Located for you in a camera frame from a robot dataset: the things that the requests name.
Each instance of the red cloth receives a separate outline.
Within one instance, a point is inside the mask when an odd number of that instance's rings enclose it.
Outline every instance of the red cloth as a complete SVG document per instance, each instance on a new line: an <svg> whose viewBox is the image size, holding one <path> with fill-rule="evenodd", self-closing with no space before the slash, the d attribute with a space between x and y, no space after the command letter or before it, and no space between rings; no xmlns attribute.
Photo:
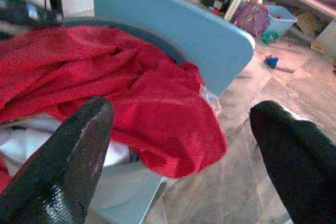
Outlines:
<svg viewBox="0 0 336 224"><path fill-rule="evenodd" d="M39 113L64 121L101 96L116 113L112 139L167 177L198 173L226 152L202 84L197 66L177 66L115 28L47 28L0 42L0 122Z"/></svg>

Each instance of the plastic storage container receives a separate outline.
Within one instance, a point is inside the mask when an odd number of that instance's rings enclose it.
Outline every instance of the plastic storage container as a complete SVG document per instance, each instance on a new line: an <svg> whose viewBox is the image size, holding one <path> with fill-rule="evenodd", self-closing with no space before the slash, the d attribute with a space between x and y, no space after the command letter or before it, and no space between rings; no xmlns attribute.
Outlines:
<svg viewBox="0 0 336 224"><path fill-rule="evenodd" d="M268 9L268 21L270 22L270 25L266 31L276 31L282 36L296 21L298 21L292 13L282 6L268 5Z"/></svg>

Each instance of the clutter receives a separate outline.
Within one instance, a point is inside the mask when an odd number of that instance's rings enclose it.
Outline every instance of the clutter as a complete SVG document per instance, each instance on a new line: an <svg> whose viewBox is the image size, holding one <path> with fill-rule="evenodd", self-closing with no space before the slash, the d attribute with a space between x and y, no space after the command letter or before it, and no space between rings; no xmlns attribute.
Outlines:
<svg viewBox="0 0 336 224"><path fill-rule="evenodd" d="M297 21L296 17L283 6L269 5L267 7L269 10L269 27L266 31L276 31L282 36Z"/></svg>
<svg viewBox="0 0 336 224"><path fill-rule="evenodd" d="M269 26L268 8L257 4L258 0L250 1L245 7L239 8L234 15L234 25L259 37Z"/></svg>
<svg viewBox="0 0 336 224"><path fill-rule="evenodd" d="M319 52L320 54L325 54L325 46L324 44L317 42L316 40L312 40L310 42L310 49L316 52Z"/></svg>
<svg viewBox="0 0 336 224"><path fill-rule="evenodd" d="M266 31L262 34L262 41L264 44L270 44L280 38L280 34L276 31Z"/></svg>
<svg viewBox="0 0 336 224"><path fill-rule="evenodd" d="M41 113L64 121L101 96L114 107L112 139L155 173L198 173L226 153L198 67L116 28L54 27L0 41L0 72L0 123Z"/></svg>
<svg viewBox="0 0 336 224"><path fill-rule="evenodd" d="M265 58L265 63L273 69L280 70L282 72L294 73L295 69L292 65L286 64L285 62L280 62L280 59L276 56L269 55Z"/></svg>
<svg viewBox="0 0 336 224"><path fill-rule="evenodd" d="M321 29L318 20L311 12L305 12L297 16L297 25L304 35L313 36L315 31Z"/></svg>

